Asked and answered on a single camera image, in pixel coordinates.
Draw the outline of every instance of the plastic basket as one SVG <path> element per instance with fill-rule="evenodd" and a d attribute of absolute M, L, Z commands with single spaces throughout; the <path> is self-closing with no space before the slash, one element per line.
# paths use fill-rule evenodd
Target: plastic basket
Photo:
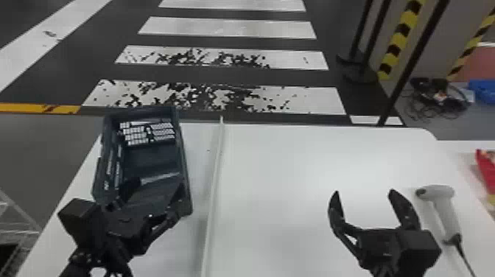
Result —
<path fill-rule="evenodd" d="M 133 190 L 121 207 L 132 214 L 156 216 L 170 203 L 180 217 L 192 213 L 175 108 L 134 108 L 106 116 L 101 143 L 92 190 L 98 204 L 112 208 L 126 191 Z"/>
<path fill-rule="evenodd" d="M 495 80 L 471 80 L 468 89 L 474 91 L 479 101 L 495 105 Z"/>

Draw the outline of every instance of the wire shelf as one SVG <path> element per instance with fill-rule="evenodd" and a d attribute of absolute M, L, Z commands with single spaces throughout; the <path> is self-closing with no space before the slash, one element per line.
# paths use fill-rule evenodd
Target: wire shelf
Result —
<path fill-rule="evenodd" d="M 41 227 L 0 191 L 0 277 L 14 277 L 34 247 Z"/>

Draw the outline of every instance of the white tabletop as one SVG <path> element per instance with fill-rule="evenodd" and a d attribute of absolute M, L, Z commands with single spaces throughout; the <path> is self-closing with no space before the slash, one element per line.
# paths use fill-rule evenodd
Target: white tabletop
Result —
<path fill-rule="evenodd" d="M 464 184 L 435 138 L 424 130 L 227 125 L 211 232 L 205 238 L 216 125 L 183 125 L 194 213 L 131 262 L 136 277 L 199 277 L 205 239 L 207 277 L 369 276 L 333 235 L 326 216 L 340 191 L 347 220 L 362 228 L 396 227 L 387 199 L 397 189 L 425 228 L 441 238 L 432 207 L 414 190 L 449 184 L 464 247 L 479 277 L 491 276 L 495 223 Z M 89 194 L 99 145 L 91 150 L 56 211 Z M 58 276 L 75 248 L 54 215 L 18 276 Z M 443 248 L 428 276 L 467 276 Z"/>
<path fill-rule="evenodd" d="M 432 206 L 414 195 L 429 184 L 454 187 L 468 258 L 479 277 L 493 275 L 495 222 L 425 130 L 231 125 L 221 164 L 205 277 L 369 276 L 333 235 L 329 198 L 339 190 L 352 224 L 395 228 L 394 188 L 441 239 Z M 441 247 L 426 275 L 468 276 Z"/>
<path fill-rule="evenodd" d="M 205 211 L 209 207 L 208 188 L 217 147 L 218 124 L 181 126 L 194 212 L 157 239 L 145 257 L 136 257 L 131 261 L 130 266 L 136 277 L 200 275 L 208 216 Z M 24 262 L 18 277 L 57 277 L 67 265 L 76 245 L 63 230 L 56 213 L 74 197 L 93 200 L 91 185 L 99 151 L 98 138 Z M 102 270 L 94 270 L 93 277 L 103 276 L 103 273 Z"/>

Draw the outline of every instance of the floor marking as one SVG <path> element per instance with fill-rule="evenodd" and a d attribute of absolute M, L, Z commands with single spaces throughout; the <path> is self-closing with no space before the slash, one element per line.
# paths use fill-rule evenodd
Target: floor marking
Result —
<path fill-rule="evenodd" d="M 336 88 L 101 80 L 83 106 L 169 104 L 192 111 L 345 115 Z"/>
<path fill-rule="evenodd" d="M 127 46 L 116 63 L 328 70 L 319 51 Z"/>
<path fill-rule="evenodd" d="M 139 31 L 146 35 L 202 35 L 251 38 L 311 38 L 310 22 L 151 17 Z"/>
<path fill-rule="evenodd" d="M 376 125 L 378 120 L 379 116 L 351 116 L 352 124 Z M 391 116 L 387 119 L 385 125 L 402 126 L 403 124 L 398 116 Z"/>
<path fill-rule="evenodd" d="M 80 106 L 73 105 L 0 103 L 0 112 L 5 113 L 74 114 L 77 113 L 80 108 Z"/>
<path fill-rule="evenodd" d="M 0 93 L 111 0 L 75 0 L 0 49 Z"/>
<path fill-rule="evenodd" d="M 305 11 L 302 0 L 164 0 L 160 7 Z"/>

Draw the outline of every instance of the red object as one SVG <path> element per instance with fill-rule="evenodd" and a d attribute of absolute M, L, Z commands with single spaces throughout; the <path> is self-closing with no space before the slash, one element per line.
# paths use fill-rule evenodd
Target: red object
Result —
<path fill-rule="evenodd" d="M 495 194 L 495 165 L 486 158 L 481 150 L 476 150 L 476 160 L 478 161 L 478 167 L 485 179 L 486 189 L 489 194 Z"/>

